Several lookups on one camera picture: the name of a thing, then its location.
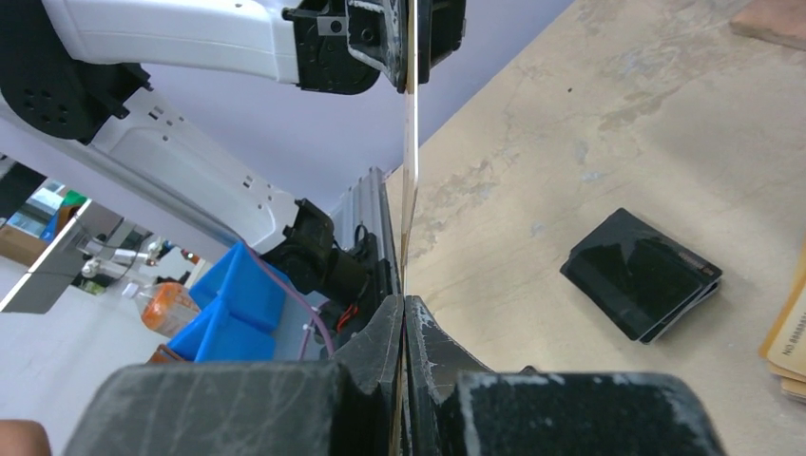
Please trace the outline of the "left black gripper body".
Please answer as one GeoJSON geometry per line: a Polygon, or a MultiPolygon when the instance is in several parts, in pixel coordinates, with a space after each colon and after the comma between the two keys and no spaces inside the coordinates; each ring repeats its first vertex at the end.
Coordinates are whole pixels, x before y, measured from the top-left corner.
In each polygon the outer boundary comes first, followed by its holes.
{"type": "Polygon", "coordinates": [[[380,72],[348,50],[344,1],[301,1],[281,17],[293,25],[299,89],[357,95],[377,82],[380,72]]]}

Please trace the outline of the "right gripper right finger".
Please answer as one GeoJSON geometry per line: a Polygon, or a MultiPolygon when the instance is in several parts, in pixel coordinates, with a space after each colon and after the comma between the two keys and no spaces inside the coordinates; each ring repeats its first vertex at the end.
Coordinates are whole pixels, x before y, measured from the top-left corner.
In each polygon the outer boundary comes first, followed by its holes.
{"type": "Polygon", "coordinates": [[[658,372],[489,369],[405,302],[411,455],[721,455],[700,398],[658,372]]]}

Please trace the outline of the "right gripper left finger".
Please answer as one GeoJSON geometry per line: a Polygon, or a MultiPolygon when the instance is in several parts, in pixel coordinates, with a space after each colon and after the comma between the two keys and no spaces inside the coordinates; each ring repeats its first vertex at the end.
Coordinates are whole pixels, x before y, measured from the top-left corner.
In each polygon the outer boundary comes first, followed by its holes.
{"type": "Polygon", "coordinates": [[[68,455],[395,455],[404,299],[327,360],[129,366],[99,387],[68,455]]]}

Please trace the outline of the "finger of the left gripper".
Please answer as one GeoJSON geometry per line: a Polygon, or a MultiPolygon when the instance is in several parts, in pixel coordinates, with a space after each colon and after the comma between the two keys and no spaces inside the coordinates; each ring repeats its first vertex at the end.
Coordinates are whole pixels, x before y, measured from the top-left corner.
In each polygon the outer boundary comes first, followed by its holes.
{"type": "Polygon", "coordinates": [[[349,53],[382,73],[403,93],[407,78],[409,2],[348,0],[345,4],[349,53]]]}
{"type": "Polygon", "coordinates": [[[426,84],[431,70],[462,44],[466,0],[419,0],[416,2],[417,82],[426,84]]]}

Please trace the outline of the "single gold VIP card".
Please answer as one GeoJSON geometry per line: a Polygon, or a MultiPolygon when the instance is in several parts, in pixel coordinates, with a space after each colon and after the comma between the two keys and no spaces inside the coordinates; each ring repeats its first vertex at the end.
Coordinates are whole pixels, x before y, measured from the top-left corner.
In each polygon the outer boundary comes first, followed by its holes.
{"type": "Polygon", "coordinates": [[[405,411],[403,409],[403,397],[406,387],[404,379],[406,374],[406,323],[405,307],[406,292],[408,291],[408,264],[409,247],[411,243],[411,232],[413,225],[414,208],[417,199],[417,188],[419,181],[419,19],[420,6],[417,1],[408,3],[408,30],[407,30],[407,71],[406,71],[406,119],[405,119],[405,147],[404,159],[402,162],[402,199],[401,199],[401,224],[399,242],[399,275],[400,294],[395,299],[395,308],[400,311],[396,328],[398,334],[398,351],[395,366],[394,378],[394,400],[393,418],[390,426],[390,455],[399,455],[402,446],[402,433],[405,429],[403,421],[405,411]]]}

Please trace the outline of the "black VIP card stack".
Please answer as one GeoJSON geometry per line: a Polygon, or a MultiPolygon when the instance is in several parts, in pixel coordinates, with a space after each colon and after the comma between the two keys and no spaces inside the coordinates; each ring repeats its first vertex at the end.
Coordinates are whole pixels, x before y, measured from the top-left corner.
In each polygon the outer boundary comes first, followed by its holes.
{"type": "Polygon", "coordinates": [[[645,345],[719,287],[722,269],[624,208],[585,236],[561,274],[645,345]]]}

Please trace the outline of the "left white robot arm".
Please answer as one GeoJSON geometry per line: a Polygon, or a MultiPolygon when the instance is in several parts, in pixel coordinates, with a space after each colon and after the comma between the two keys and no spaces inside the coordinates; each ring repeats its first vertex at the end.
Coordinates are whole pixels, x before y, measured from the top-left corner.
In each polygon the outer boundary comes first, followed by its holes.
{"type": "Polygon", "coordinates": [[[5,1],[1,115],[152,203],[243,241],[303,294],[349,304],[371,268],[332,220],[249,171],[151,84],[148,64],[356,95],[425,84],[462,1],[5,1]]]}

